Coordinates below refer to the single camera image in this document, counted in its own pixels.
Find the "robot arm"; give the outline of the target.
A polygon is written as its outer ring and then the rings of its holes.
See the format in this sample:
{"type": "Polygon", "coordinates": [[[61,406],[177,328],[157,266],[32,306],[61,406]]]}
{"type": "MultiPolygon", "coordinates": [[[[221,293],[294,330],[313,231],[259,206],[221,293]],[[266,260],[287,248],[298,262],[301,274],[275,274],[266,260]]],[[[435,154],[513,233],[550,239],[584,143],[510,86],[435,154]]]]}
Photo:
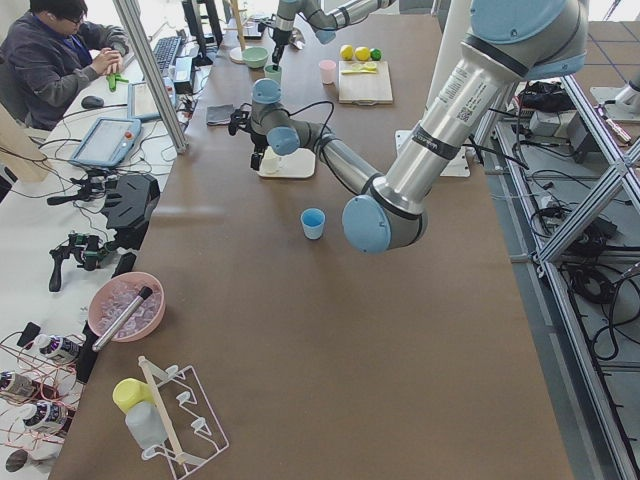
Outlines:
{"type": "Polygon", "coordinates": [[[409,246],[427,228],[424,199],[447,164],[508,85],[570,75],[586,57],[586,1],[473,1],[461,58],[387,173],[376,171],[329,127],[293,119],[277,82],[261,79],[243,113],[254,144],[289,155],[312,151],[352,193],[342,226],[357,250],[374,254],[409,246]]]}
{"type": "Polygon", "coordinates": [[[369,14],[393,4],[392,0],[355,0],[325,12],[316,0],[280,0],[272,22],[272,39],[275,43],[272,63],[279,66],[297,15],[312,28],[321,44],[327,44],[336,37],[336,31],[357,24],[369,14]]]}

